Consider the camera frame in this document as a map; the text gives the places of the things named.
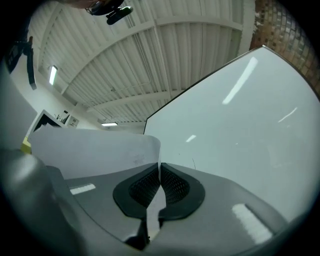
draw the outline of black mesh grille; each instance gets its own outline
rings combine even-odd
[[[167,205],[172,205],[182,200],[190,191],[189,183],[167,170],[161,168],[161,186],[165,192]]]
[[[129,187],[130,196],[145,208],[149,206],[159,189],[158,175],[158,170],[153,170]]]

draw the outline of brick wall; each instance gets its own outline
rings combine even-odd
[[[276,0],[255,0],[255,12],[250,49],[265,45],[274,50],[292,63],[320,95],[320,63],[295,19]]]

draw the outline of white paper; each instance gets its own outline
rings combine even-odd
[[[65,179],[157,163],[160,152],[160,142],[153,136],[49,126],[37,130],[30,143],[32,154],[60,169]]]

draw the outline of ceiling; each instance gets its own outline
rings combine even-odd
[[[122,6],[133,12],[109,26],[105,16],[49,1],[29,27],[35,68],[47,78],[57,66],[55,89],[100,120],[144,125],[170,99],[249,50],[254,0]],[[252,26],[245,25],[248,10]]]

